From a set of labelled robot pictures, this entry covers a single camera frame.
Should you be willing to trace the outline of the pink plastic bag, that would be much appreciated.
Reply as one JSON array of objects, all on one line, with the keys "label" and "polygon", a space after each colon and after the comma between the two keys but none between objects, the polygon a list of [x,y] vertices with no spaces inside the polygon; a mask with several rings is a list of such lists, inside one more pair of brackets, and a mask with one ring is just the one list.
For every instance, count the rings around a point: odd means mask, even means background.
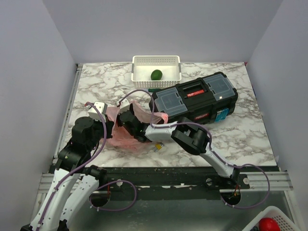
[{"label": "pink plastic bag", "polygon": [[[133,100],[130,102],[132,104],[133,112],[138,120],[141,122],[149,123],[151,119],[151,112],[146,112],[142,106]],[[144,149],[147,144],[137,141],[133,136],[131,136],[123,127],[119,127],[116,124],[116,116],[118,115],[119,109],[116,106],[108,107],[106,111],[106,116],[109,120],[113,121],[115,124],[112,129],[112,138],[107,139],[106,143],[109,146],[121,148],[131,152]]]}]

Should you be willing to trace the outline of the green fake fruit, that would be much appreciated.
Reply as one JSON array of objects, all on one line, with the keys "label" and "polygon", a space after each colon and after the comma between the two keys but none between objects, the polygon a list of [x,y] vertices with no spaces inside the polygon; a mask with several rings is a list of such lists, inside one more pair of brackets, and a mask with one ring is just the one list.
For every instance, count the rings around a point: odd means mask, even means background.
[{"label": "green fake fruit", "polygon": [[158,69],[154,70],[150,76],[152,81],[160,81],[162,77],[163,77],[163,73],[161,70],[158,70]]}]

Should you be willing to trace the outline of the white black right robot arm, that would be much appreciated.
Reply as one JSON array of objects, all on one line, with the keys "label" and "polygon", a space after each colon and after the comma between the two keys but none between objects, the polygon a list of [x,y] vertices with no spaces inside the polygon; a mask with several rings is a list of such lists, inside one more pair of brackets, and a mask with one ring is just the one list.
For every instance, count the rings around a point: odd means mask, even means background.
[{"label": "white black right robot arm", "polygon": [[131,103],[118,103],[120,108],[117,122],[138,142],[172,140],[192,155],[199,155],[207,161],[221,177],[222,185],[228,189],[239,183],[239,168],[219,155],[212,147],[212,136],[202,125],[182,117],[179,121],[151,125],[141,122],[133,111]]}]

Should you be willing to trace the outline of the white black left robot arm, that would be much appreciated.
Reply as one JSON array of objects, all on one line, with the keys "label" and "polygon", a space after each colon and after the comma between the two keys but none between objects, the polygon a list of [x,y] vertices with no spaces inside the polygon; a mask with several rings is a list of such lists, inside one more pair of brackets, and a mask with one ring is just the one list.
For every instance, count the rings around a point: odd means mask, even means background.
[{"label": "white black left robot arm", "polygon": [[112,137],[114,122],[80,117],[72,127],[72,137],[59,152],[50,189],[30,224],[23,231],[67,231],[85,201],[94,190],[107,183],[106,170],[86,167],[91,152],[101,139]]}]

